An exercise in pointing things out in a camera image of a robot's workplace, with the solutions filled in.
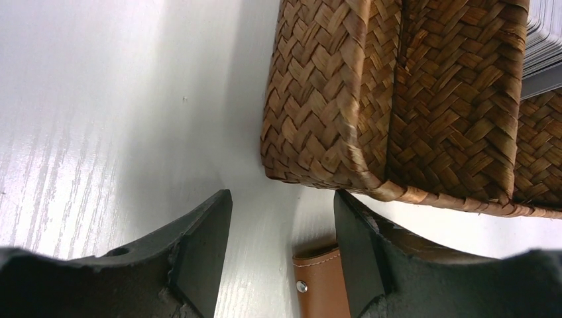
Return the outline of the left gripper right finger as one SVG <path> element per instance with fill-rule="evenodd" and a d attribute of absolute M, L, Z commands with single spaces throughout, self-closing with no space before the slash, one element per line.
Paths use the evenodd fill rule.
<path fill-rule="evenodd" d="M 561 253 L 505 259 L 437 244 L 335 192 L 335 227 L 353 317 L 560 317 Z"/>

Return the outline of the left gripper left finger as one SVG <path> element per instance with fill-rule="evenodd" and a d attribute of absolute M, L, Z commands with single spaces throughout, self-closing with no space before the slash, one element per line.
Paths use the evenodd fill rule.
<path fill-rule="evenodd" d="M 2 317 L 213 317 L 232 213 L 222 189 L 103 256 L 1 249 Z"/>

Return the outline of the brown leather card holder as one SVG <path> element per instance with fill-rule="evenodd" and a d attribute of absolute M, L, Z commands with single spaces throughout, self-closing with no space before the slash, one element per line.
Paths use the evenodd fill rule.
<path fill-rule="evenodd" d="M 337 244 L 297 253 L 292 262 L 301 317 L 350 318 Z"/>

